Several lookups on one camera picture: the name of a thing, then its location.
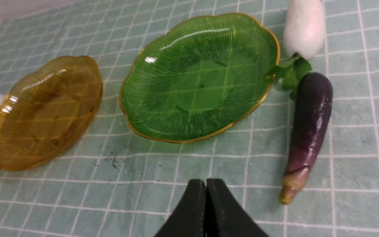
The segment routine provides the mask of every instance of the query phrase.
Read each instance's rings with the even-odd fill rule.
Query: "amber glass plate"
[[[87,56],[56,58],[20,80],[0,107],[0,169],[28,170],[64,152],[94,118],[102,89]]]
[[[241,13],[189,19],[150,43],[120,90],[131,129],[188,143],[218,134],[265,99],[280,60],[272,32]]]

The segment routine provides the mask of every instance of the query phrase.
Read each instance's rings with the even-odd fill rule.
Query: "white grid lines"
[[[358,11],[361,10],[361,4],[359,0],[356,0],[358,4]],[[374,132],[375,132],[375,139],[376,139],[376,147],[377,147],[377,153],[378,153],[378,164],[379,164],[379,131],[377,127],[377,118],[376,118],[376,112],[375,112],[375,102],[374,102],[374,97],[373,97],[373,87],[372,87],[372,82],[371,82],[371,77],[369,73],[369,60],[368,60],[368,55],[366,51],[366,39],[365,39],[365,34],[364,34],[364,23],[362,21],[362,14],[359,13],[359,23],[361,24],[361,33],[362,33],[362,43],[364,45],[364,56],[365,56],[365,64],[366,64],[366,72],[367,72],[367,79],[368,79],[368,87],[369,87],[369,96],[371,98],[371,108],[372,108],[372,119],[373,119],[373,127],[374,127]]]

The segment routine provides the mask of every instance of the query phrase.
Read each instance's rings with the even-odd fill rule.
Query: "green plate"
[[[201,16],[150,43],[120,89],[131,129],[155,141],[189,143],[250,114],[274,80],[276,36],[241,13]]]

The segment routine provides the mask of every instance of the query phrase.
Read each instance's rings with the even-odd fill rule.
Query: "dark stain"
[[[55,146],[59,146],[59,141],[57,139],[55,139],[52,144],[54,144]]]
[[[116,167],[115,162],[116,162],[116,156],[114,156],[112,159],[112,166],[113,166],[113,168],[117,169],[118,167]]]
[[[215,61],[215,63],[219,64],[220,66],[227,66],[226,64],[222,63],[222,62],[219,62],[219,61]]]
[[[40,143],[40,140],[36,136],[32,135],[32,138],[35,140],[35,142]]]
[[[72,97],[75,101],[77,101],[77,102],[80,101],[80,97],[78,97],[78,96],[75,95],[75,94],[72,95],[71,97]]]
[[[186,111],[185,109],[179,107],[179,106],[176,106],[176,109],[179,110],[180,112],[184,113],[184,114],[187,114],[188,111]]]

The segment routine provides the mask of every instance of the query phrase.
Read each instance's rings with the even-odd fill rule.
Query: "eggplant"
[[[287,205],[308,181],[320,153],[333,103],[333,87],[323,74],[310,72],[299,82],[289,158],[280,202]]]

